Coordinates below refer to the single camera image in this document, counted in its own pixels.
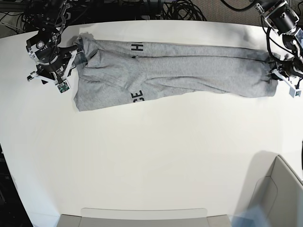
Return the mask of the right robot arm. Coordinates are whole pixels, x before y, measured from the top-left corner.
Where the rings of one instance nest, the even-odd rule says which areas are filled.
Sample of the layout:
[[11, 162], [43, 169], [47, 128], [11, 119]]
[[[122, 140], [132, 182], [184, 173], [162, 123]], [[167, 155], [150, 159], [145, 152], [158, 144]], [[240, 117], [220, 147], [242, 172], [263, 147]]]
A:
[[70, 89], [67, 78], [75, 68], [75, 58], [83, 50], [78, 45], [60, 47], [62, 34], [71, 19], [71, 0], [48, 0], [41, 13], [31, 14], [37, 21], [38, 33], [27, 40], [26, 50], [36, 64], [36, 71], [27, 76], [27, 81], [40, 80], [53, 83], [60, 93]]

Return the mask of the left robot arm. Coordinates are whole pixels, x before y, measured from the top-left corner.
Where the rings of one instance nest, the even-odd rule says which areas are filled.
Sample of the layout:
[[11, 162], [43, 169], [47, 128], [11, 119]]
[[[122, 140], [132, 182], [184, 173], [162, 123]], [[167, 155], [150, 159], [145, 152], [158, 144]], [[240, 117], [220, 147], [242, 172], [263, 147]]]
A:
[[[267, 51], [271, 59], [276, 62], [276, 69], [286, 78], [298, 77], [295, 88], [299, 88], [303, 80], [303, 31], [297, 26], [298, 15], [286, 0], [257, 0], [254, 7], [260, 14], [261, 23], [268, 25]], [[291, 54], [291, 58], [281, 60], [271, 51], [271, 31], [282, 37], [284, 44], [282, 49]]]

